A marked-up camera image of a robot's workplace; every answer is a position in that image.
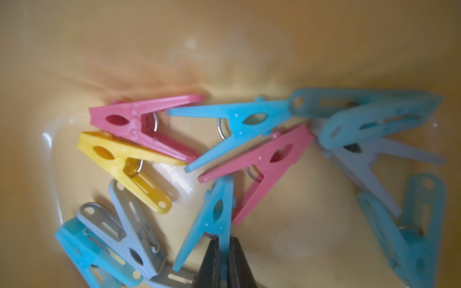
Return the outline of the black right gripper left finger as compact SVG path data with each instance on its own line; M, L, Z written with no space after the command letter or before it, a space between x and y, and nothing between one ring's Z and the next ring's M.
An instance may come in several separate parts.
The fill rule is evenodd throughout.
M199 272L193 282L194 288L220 287L221 256L218 238L212 238L206 250Z

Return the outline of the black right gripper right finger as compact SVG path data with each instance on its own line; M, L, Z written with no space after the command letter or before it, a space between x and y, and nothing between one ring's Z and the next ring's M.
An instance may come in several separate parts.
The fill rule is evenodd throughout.
M257 283L236 237L230 238L228 252L228 288L257 288Z

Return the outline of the teal clothespin placed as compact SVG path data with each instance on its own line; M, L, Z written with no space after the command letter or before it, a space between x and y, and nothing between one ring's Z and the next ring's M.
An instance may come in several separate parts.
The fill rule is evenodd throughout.
M226 175L218 178L212 189L207 190L204 204L196 216L178 254L173 270L179 271L190 253L204 234L216 235L221 263L228 260L231 240L231 220L234 207L234 177Z
M231 131L221 143L186 166L187 173L246 144L258 136L267 136L272 129L292 118L289 100L266 101L259 97L254 102L185 106L167 110L170 116L227 119Z

